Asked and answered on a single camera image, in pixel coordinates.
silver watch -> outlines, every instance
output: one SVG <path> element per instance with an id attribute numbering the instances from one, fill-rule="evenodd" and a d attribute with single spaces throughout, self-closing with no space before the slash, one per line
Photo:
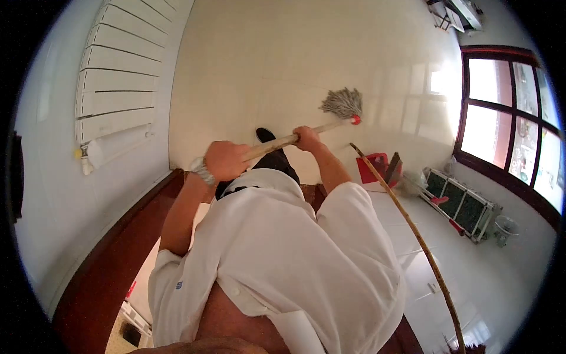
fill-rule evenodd
<path id="1" fill-rule="evenodd" d="M 197 157 L 191 163 L 190 172 L 196 173 L 207 185 L 214 185 L 214 176 L 208 171 L 204 157 Z"/>

mop handle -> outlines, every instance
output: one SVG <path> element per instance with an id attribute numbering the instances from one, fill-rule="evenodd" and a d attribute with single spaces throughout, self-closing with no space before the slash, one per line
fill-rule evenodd
<path id="1" fill-rule="evenodd" d="M 356 122 L 359 122 L 359 118 L 352 117 L 352 118 L 339 120 L 339 121 L 332 122 L 332 123 L 327 123 L 327 124 L 318 126 L 316 128 L 313 128 L 313 130 L 317 133 L 322 133 L 323 131 L 333 129 L 333 128 L 339 127 L 341 125 L 354 124 Z M 253 160 L 256 157 L 259 157 L 261 155 L 265 155 L 265 154 L 273 152 L 275 150 L 279 150 L 280 148 L 283 148 L 287 145 L 294 144 L 298 141 L 298 139 L 299 139 L 299 135 L 291 134 L 291 135 L 287 135 L 286 137 L 283 137 L 283 138 L 271 140 L 269 142 L 265 142 L 265 143 L 256 145 L 256 146 L 252 147 L 244 155 L 244 161 Z"/>
<path id="2" fill-rule="evenodd" d="M 448 290 L 448 287 L 446 286 L 446 283 L 444 282 L 444 278 L 442 278 L 442 274 L 440 273 L 440 270 L 438 269 L 438 265 L 436 265 L 436 261 L 434 260 L 434 257 L 432 256 L 430 249 L 426 245 L 425 240 L 421 236 L 419 229 L 414 224 L 414 222 L 411 220 L 411 218 L 409 217 L 409 214 L 405 211 L 405 209 L 403 208 L 403 206 L 399 202 L 399 199 L 397 199 L 397 197 L 395 196 L 395 194 L 393 193 L 391 188 L 389 188 L 387 183 L 385 183 L 385 181 L 383 180 L 383 177 L 379 174 L 379 172 L 375 169 L 375 167 L 367 159 L 366 155 L 364 155 L 363 152 L 356 145 L 350 143 L 350 146 L 352 146 L 354 148 L 354 150 L 356 150 L 359 157 L 362 158 L 363 162 L 366 163 L 366 165 L 370 169 L 371 173 L 375 176 L 375 178 L 378 179 L 379 183 L 381 184 L 383 189 L 385 189 L 387 194 L 389 194 L 389 196 L 393 200 L 393 203 L 395 204 L 395 206 L 397 206 L 397 209 L 399 209 L 399 211 L 401 212 L 401 215 L 405 218 L 405 221 L 407 221 L 409 228 L 413 231 L 413 234 L 417 238 L 417 241 L 419 242 L 419 245 L 421 246 L 423 253 L 426 256 L 426 259 L 428 260 L 428 264 L 430 264 L 430 267 L 432 268 L 432 273 L 434 274 L 434 277 L 436 278 L 436 281 L 438 282 L 438 285 L 440 286 L 440 290 L 442 291 L 442 295 L 444 295 L 444 300 L 446 301 L 446 306 L 448 307 L 448 311 L 450 312 L 450 316 L 452 317 L 452 323 L 454 324 L 454 330 L 456 331 L 456 337 L 458 338 L 458 346 L 460 347 L 459 352 L 460 352 L 460 354 L 466 354 L 466 344 L 464 343 L 464 336 L 462 335 L 462 327 L 460 326 L 460 320 L 458 319 L 458 314 L 456 313 L 456 308 L 454 307 L 454 302 L 452 301 L 452 298 L 450 297 L 450 291 Z"/>

black shoe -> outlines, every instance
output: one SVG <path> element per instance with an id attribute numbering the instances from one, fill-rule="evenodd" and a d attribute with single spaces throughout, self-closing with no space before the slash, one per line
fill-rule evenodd
<path id="1" fill-rule="evenodd" d="M 272 132 L 265 128 L 257 128 L 255 130 L 255 135 L 262 143 L 275 140 L 275 135 L 273 135 Z"/>

wastebasket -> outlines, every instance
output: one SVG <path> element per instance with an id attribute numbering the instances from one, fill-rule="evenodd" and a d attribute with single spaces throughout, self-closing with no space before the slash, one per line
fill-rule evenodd
<path id="1" fill-rule="evenodd" d="M 495 218 L 494 236 L 497 246 L 503 247 L 510 237 L 519 236 L 519 225 L 513 219 L 499 215 Z"/>

